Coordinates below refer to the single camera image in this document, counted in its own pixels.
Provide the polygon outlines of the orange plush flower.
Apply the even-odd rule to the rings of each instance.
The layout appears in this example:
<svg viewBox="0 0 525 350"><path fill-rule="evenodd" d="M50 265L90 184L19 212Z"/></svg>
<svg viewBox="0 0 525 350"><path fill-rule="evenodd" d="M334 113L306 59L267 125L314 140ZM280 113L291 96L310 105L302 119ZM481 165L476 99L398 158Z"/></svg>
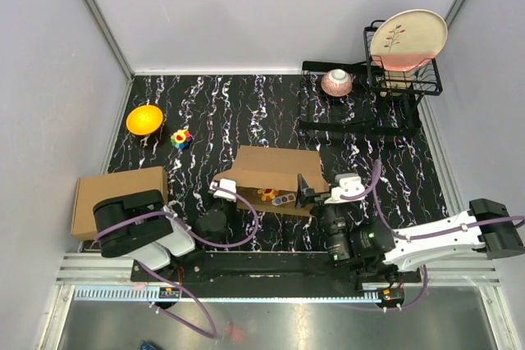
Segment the orange plush flower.
<svg viewBox="0 0 525 350"><path fill-rule="evenodd" d="M279 196L280 191L277 189L259 189L257 194L263 202L271 202Z"/></svg>

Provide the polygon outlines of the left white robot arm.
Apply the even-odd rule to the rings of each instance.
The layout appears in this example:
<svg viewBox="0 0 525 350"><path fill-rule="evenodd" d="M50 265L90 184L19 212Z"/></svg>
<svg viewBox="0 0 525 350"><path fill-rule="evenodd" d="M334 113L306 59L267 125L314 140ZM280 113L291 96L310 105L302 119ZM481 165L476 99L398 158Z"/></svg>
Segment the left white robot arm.
<svg viewBox="0 0 525 350"><path fill-rule="evenodd" d="M132 258L145 264L156 279L167 281L176 274L176 264L188 265L204 257L204 244L191 233L224 244L235 212L233 202L217 199L203 215L184 222L169 212L158 190L132 193L94 206L94 241L102 257Z"/></svg>

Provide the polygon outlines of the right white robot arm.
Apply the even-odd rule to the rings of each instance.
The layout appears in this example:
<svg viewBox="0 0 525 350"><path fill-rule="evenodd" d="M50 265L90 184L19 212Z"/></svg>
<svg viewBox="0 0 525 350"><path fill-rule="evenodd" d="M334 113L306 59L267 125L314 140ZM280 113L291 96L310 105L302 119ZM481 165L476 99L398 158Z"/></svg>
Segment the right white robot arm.
<svg viewBox="0 0 525 350"><path fill-rule="evenodd" d="M391 227L380 210L380 175L380 164L374 167L369 185L363 185L354 173L337 175L337 185L325 193L316 192L302 175L297 176L296 205L312 204L312 214L326 226L330 266L347 267L359 275L375 275L387 282L429 262L469 251L481 252L489 259L524 253L518 233L524 225L523 216L511 216L504 205L485 198L472 200L466 211L445 219L400 229ZM372 196L378 218L350 230L338 207L367 196Z"/></svg>

